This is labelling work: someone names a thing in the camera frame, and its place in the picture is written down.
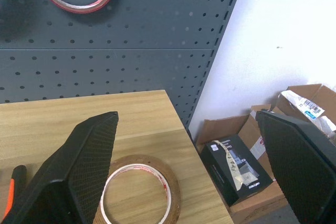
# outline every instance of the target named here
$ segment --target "black product box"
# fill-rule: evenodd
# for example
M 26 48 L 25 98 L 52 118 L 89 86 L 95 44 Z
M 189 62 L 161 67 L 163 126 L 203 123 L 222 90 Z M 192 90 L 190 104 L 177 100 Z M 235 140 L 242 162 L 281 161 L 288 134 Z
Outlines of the black product box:
M 201 159 L 229 206 L 273 182 L 238 135 L 207 143 Z

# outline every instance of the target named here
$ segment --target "gray pegboard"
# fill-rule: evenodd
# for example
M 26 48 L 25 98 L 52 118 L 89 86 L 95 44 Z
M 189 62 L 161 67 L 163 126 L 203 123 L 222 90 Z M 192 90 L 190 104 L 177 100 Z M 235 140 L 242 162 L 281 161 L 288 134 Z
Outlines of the gray pegboard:
M 0 102 L 165 89 L 187 126 L 235 2 L 111 0 L 78 15 L 0 0 Z

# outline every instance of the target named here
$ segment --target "orange handle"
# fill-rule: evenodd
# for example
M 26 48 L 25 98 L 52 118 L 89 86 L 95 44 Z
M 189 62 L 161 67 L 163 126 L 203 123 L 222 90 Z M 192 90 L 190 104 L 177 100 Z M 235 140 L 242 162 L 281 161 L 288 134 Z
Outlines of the orange handle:
M 7 214 L 9 213 L 9 211 L 12 208 L 12 205 L 13 205 L 13 201 L 14 201 L 14 183 L 15 183 L 14 179 L 11 179 L 10 185 L 9 185 L 8 200 L 7 200 L 7 206 L 6 206 L 4 218 L 7 216 Z

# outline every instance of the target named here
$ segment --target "cardboard box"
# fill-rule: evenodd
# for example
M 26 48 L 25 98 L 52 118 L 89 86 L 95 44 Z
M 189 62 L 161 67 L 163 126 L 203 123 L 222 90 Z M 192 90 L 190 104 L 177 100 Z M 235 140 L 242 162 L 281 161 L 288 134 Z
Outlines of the cardboard box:
M 196 148 L 201 152 L 204 145 L 212 140 L 238 134 L 248 117 L 249 115 L 242 115 L 220 120 L 205 120 L 196 141 Z M 249 223 L 288 204 L 277 182 L 273 182 L 262 192 L 231 207 L 223 198 L 222 200 L 235 224 Z
M 229 206 L 262 191 L 272 183 L 272 179 L 237 134 L 207 143 L 201 158 Z
M 287 90 L 291 90 L 301 97 L 307 98 L 325 112 L 322 114 L 327 116 L 334 124 L 336 124 L 336 93 L 322 84 L 289 86 Z M 297 108 L 292 106 L 290 102 L 280 94 L 277 107 L 286 115 L 309 122 L 307 117 Z
M 256 112 L 259 110 L 270 110 L 271 105 L 256 105 L 251 107 L 250 115 L 239 131 L 238 135 L 243 140 L 245 145 L 253 153 L 256 159 L 258 159 L 261 166 L 265 169 L 267 174 L 274 179 L 271 165 L 268 160 L 268 156 L 265 150 L 265 146 L 261 144 L 262 137 L 259 130 L 258 122 L 255 119 Z M 277 107 L 272 109 L 273 112 L 283 114 Z

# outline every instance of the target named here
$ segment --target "box label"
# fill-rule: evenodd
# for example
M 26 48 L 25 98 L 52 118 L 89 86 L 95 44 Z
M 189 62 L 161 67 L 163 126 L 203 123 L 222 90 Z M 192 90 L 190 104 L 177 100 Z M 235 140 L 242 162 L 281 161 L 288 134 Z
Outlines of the box label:
M 324 109 L 306 98 L 300 100 L 298 109 L 312 119 L 318 118 L 324 112 Z
M 258 138 L 258 140 L 252 146 L 252 148 L 250 149 L 250 151 L 252 152 L 252 154 L 254 155 L 254 157 L 256 159 L 259 159 L 262 156 L 262 154 L 266 151 L 264 140 L 263 140 L 262 136 L 260 136 Z

